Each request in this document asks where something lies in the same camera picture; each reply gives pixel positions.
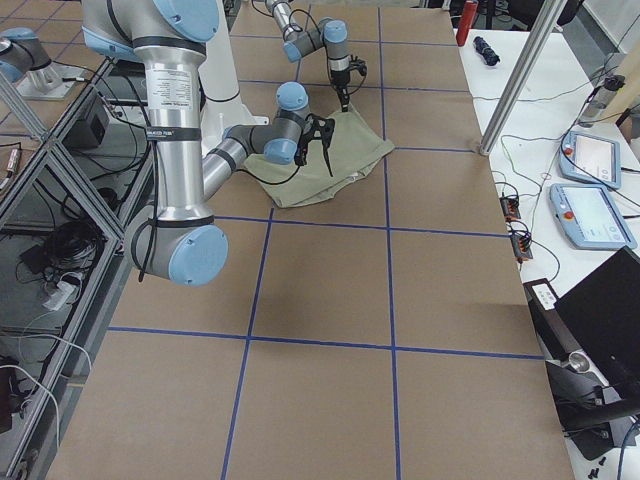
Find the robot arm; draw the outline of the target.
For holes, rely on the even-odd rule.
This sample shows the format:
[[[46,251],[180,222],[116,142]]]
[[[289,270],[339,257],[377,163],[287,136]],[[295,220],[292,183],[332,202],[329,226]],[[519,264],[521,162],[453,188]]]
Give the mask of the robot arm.
[[[126,228],[127,257],[141,277],[204,285],[228,255],[227,236],[214,224],[209,199],[253,154],[273,164],[305,165],[310,142],[330,147],[335,122],[311,113],[305,88],[287,82],[277,90],[271,123],[230,125],[204,153],[201,69],[235,72],[207,57],[209,42],[227,34],[221,3],[85,1],[82,13],[89,48],[145,68],[155,198]]]
[[[290,1],[261,1],[265,11],[252,6],[259,13],[272,18],[278,26],[283,50],[291,63],[323,50],[329,84],[336,93],[342,112],[351,105],[351,96],[357,92],[368,74],[364,59],[351,52],[347,24],[331,17],[316,22],[311,14],[293,9]]]

